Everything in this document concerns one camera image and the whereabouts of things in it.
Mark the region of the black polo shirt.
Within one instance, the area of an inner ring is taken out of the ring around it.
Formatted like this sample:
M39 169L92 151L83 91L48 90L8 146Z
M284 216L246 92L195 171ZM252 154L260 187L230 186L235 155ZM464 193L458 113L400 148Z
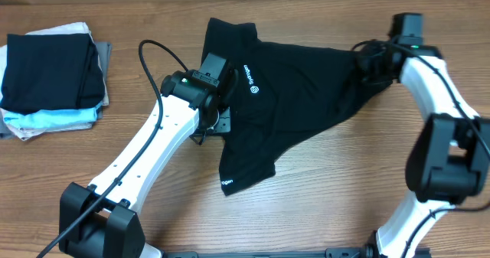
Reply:
M368 78L355 51L261 41L253 23L211 18L203 47L209 53L239 74L219 164L225 195L273 177L287 149L351 118L391 85Z

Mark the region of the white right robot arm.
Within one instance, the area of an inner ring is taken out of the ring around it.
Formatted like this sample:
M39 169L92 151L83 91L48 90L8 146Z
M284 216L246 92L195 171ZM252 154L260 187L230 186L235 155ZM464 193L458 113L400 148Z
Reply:
M461 96L436 47L396 41L363 41L360 63L380 70L411 93L424 127L407 159L408 187L390 219L372 233L359 257L426 257L419 243L449 212L480 194L489 168L489 120Z

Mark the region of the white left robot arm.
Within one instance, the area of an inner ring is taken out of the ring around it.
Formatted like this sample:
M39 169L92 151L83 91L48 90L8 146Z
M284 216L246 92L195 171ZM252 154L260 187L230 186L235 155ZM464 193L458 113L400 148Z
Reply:
M57 245L71 257L162 258L139 219L157 177L196 132L219 129L236 70L177 71L164 79L155 106L122 153L87 186L71 183L60 197Z

